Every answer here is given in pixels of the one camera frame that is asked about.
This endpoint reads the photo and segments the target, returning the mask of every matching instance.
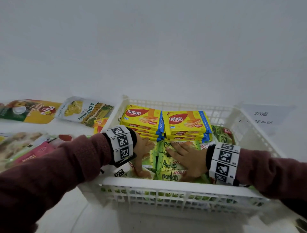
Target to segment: wafer image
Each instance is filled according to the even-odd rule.
[[[154,109],[149,109],[148,115],[140,118],[139,121],[144,123],[149,121],[157,121],[159,118],[157,116],[154,116],[154,111]]]
[[[188,113],[188,118],[190,120],[188,120],[184,125],[187,126],[187,127],[194,127],[196,124],[200,123],[201,122],[201,119],[195,119],[194,117],[194,114],[193,114],[193,111],[187,111]]]

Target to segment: white plastic basket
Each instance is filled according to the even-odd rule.
[[[105,127],[118,125],[129,104],[167,111],[204,110],[212,125],[225,126],[233,132],[237,145],[247,149],[267,150],[275,157],[285,157],[254,121],[236,107],[125,98],[115,107]],[[240,122],[242,119],[247,119],[249,122]],[[248,188],[117,178],[106,175],[100,175],[94,181],[80,185],[79,188],[90,202],[99,201],[98,203],[104,204],[106,200],[114,200],[118,203],[128,203],[130,209],[137,209],[137,212],[192,219],[204,219],[203,215],[206,214],[207,219],[208,216],[215,219],[215,215],[221,213],[250,216],[264,211],[270,206],[269,203],[272,203],[258,192]]]

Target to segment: wristband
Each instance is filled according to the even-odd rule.
[[[213,152],[209,176],[233,185],[241,148],[236,145],[217,143]]]
[[[113,156],[110,165],[119,168],[123,164],[129,162],[136,157],[133,152],[133,139],[130,131],[123,125],[103,130],[109,139],[113,150]]]

